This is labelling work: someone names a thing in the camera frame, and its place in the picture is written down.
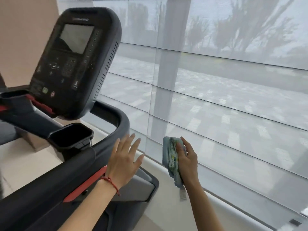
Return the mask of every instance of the display screen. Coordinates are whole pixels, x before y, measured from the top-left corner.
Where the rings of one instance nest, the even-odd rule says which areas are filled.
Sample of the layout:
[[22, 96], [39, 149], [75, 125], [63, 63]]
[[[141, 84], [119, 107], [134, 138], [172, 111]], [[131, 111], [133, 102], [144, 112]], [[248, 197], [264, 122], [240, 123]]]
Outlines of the display screen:
[[83, 54], [94, 26], [66, 24], [54, 42], [54, 48]]

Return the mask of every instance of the towel tag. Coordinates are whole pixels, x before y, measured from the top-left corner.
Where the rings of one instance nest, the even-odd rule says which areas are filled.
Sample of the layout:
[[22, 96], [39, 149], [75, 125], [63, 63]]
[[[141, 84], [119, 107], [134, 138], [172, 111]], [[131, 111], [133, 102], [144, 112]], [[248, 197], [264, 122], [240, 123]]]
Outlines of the towel tag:
[[180, 189], [180, 202], [187, 200], [185, 187], [182, 186]]

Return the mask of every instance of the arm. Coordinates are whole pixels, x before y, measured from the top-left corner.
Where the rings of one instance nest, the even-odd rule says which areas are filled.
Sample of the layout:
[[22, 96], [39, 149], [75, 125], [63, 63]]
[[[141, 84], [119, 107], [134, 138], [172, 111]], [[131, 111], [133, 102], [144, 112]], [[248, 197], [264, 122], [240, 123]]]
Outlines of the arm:
[[[134, 163], [136, 150], [140, 139], [137, 139], [129, 149], [135, 134], [127, 135], [121, 141], [118, 139], [113, 147], [106, 170], [115, 186], [120, 189], [126, 185], [140, 167], [144, 155], [138, 157]], [[113, 185], [104, 180], [99, 180], [74, 213], [65, 221], [58, 231], [91, 231], [107, 205], [116, 194]]]
[[198, 179], [198, 159], [190, 143], [181, 137], [187, 156], [180, 144], [176, 145], [179, 156], [179, 170], [192, 206], [198, 231], [223, 231], [215, 211]]

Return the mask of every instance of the treadmill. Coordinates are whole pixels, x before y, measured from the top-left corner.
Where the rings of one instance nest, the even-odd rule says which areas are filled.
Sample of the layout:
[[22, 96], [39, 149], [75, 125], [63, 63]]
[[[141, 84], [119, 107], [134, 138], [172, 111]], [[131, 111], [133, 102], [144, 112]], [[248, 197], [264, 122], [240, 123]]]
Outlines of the treadmill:
[[[64, 159], [0, 200], [0, 230], [59, 229], [105, 173], [116, 139], [129, 133], [124, 112], [96, 101], [121, 31], [119, 18], [108, 8], [67, 9], [53, 28], [29, 87], [0, 93], [0, 119], [46, 139]], [[116, 130], [92, 145], [90, 128], [53, 120], [76, 120], [87, 112]], [[93, 230], [133, 230], [158, 186], [158, 180], [140, 168]]]

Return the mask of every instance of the towel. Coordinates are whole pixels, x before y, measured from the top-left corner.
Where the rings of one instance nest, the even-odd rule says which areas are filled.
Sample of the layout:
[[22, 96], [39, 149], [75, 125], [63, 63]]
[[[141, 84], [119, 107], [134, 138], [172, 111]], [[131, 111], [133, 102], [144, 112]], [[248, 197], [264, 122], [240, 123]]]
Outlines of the towel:
[[163, 140], [163, 165], [168, 169], [170, 177], [174, 178], [175, 186], [183, 188], [183, 180], [179, 172], [179, 159], [176, 152], [176, 143], [179, 142], [184, 152], [186, 148], [179, 138], [165, 136]]

